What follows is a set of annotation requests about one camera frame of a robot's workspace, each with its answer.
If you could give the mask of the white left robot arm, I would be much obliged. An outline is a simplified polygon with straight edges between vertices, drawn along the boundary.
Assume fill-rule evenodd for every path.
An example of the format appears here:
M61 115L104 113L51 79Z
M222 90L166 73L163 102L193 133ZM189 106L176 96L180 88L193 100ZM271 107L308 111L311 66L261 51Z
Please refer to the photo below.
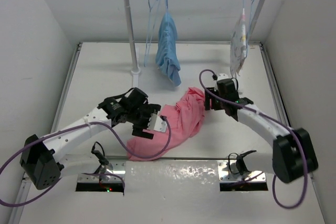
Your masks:
M43 190L51 187L65 176L87 173L105 176L110 171L110 162L98 150L88 155L72 155L77 146L102 131L110 130L121 123L132 124L132 135L153 139L154 131L164 133L166 118L159 114L161 106L150 104L148 95L139 88L107 97L84 117L62 130L25 141L20 165L35 185Z

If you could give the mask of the pink t shirt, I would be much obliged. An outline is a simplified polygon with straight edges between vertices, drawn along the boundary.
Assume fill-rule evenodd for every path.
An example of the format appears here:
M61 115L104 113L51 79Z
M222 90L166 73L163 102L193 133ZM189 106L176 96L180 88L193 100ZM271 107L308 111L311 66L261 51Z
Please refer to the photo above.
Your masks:
M190 87L175 105L165 105L163 107L161 114L167 117L172 136L166 150L150 160L162 157L200 131L205 119L204 102L204 91L196 87ZM140 156L151 156L158 153L166 145L169 132L150 131L150 133L154 135L153 139L133 137L127 141L127 148Z

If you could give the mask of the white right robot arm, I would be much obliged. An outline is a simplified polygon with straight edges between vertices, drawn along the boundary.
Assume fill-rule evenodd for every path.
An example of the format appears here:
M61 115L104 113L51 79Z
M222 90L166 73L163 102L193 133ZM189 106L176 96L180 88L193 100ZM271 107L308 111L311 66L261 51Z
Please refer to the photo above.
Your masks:
M213 75L214 87L205 91L205 110L224 110L235 121L242 123L261 136L272 147L270 172L288 184L302 176L303 163L307 172L318 169L318 160L308 131L303 128L286 129L262 116L249 98L241 98L238 82L225 74Z

